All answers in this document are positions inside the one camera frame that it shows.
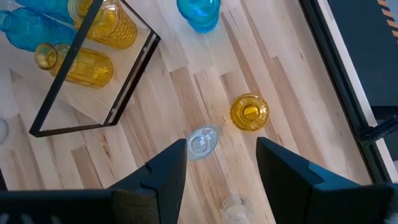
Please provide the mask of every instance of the clear glass cup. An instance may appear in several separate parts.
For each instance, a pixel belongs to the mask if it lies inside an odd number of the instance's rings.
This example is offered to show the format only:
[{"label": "clear glass cup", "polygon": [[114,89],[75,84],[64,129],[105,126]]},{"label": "clear glass cup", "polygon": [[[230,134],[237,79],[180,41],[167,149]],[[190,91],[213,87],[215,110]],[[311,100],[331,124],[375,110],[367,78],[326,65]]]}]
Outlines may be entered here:
[{"label": "clear glass cup", "polygon": [[214,124],[204,125],[195,130],[188,138],[188,158],[203,159],[217,146],[220,128]]},{"label": "clear glass cup", "polygon": [[225,224],[250,224],[253,209],[250,201],[242,195],[231,195],[221,206],[221,215]]}]

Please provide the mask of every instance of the glass object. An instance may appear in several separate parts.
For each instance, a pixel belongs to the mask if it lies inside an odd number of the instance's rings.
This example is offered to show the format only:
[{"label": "glass object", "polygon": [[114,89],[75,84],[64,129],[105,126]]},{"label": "glass object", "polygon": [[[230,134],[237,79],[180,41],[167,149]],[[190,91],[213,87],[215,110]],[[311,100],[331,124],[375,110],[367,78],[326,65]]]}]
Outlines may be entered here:
[{"label": "glass object", "polygon": [[188,158],[203,159],[217,146],[219,128],[215,125],[204,125],[194,131],[187,139]]},{"label": "glass object", "polygon": [[74,24],[68,12],[68,0],[16,0],[16,2],[52,18]]},{"label": "glass object", "polygon": [[[93,0],[69,0],[68,10],[77,28]],[[118,0],[104,0],[87,38],[117,49],[130,47],[137,38],[137,26],[122,9]]]},{"label": "glass object", "polygon": [[27,7],[0,11],[0,30],[12,45],[30,52],[44,43],[71,44],[76,35],[75,30]]},{"label": "glass object", "polygon": [[0,118],[0,145],[7,139],[8,134],[8,123],[5,119]]},{"label": "glass object", "polygon": [[181,15],[201,34],[212,31],[220,16],[221,0],[177,0]]},{"label": "glass object", "polygon": [[[48,70],[55,77],[65,59],[70,46],[60,44],[40,45],[35,52],[37,66]],[[100,52],[81,48],[69,69],[67,81],[93,88],[101,88],[109,83],[113,76],[112,62]]]},{"label": "glass object", "polygon": [[252,205],[242,195],[231,195],[221,206],[221,215],[225,224],[250,224]]},{"label": "glass object", "polygon": [[267,102],[259,95],[246,93],[237,97],[230,111],[232,122],[243,131],[257,131],[269,119]]}]

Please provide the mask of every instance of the blue glass bottle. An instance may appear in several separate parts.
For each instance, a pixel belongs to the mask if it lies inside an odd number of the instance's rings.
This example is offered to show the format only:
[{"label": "blue glass bottle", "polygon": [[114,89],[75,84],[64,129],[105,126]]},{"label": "blue glass bottle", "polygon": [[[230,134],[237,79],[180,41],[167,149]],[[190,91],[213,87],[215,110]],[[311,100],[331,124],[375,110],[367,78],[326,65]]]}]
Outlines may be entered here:
[{"label": "blue glass bottle", "polygon": [[26,7],[0,11],[0,30],[19,49],[35,52],[40,44],[71,44],[76,30]]},{"label": "blue glass bottle", "polygon": [[75,24],[69,16],[68,0],[16,0],[16,2],[60,21]]},{"label": "blue glass bottle", "polygon": [[220,16],[221,0],[177,0],[181,15],[199,33],[213,30]]}]

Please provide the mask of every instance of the yellow glass bowl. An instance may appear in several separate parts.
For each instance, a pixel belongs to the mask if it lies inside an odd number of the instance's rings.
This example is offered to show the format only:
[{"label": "yellow glass bowl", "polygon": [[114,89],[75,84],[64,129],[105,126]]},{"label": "yellow glass bowl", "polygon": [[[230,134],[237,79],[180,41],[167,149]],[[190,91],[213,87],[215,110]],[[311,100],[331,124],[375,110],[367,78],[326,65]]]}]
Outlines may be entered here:
[{"label": "yellow glass bowl", "polygon": [[266,125],[269,108],[261,96],[246,93],[234,100],[229,115],[237,128],[243,131],[257,131]]}]

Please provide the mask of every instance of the yellow glass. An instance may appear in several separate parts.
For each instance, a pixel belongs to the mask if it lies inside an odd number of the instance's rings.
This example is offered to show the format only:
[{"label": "yellow glass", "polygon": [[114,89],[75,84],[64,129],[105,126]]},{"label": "yellow glass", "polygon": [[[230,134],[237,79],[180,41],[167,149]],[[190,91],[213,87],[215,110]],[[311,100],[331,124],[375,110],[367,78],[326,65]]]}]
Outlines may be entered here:
[{"label": "yellow glass", "polygon": [[[52,46],[42,44],[35,51],[35,62],[39,68],[48,70],[55,77],[60,70],[70,46],[60,44]],[[67,81],[101,88],[109,83],[113,76],[111,59],[95,50],[81,48],[69,69]]]},{"label": "yellow glass", "polygon": [[[69,0],[68,11],[79,29],[93,0]],[[117,49],[130,47],[137,38],[137,26],[119,0],[104,0],[87,38]]]},{"label": "yellow glass", "polygon": [[237,97],[231,106],[230,116],[235,126],[243,131],[257,131],[269,119],[267,102],[254,93]]}]

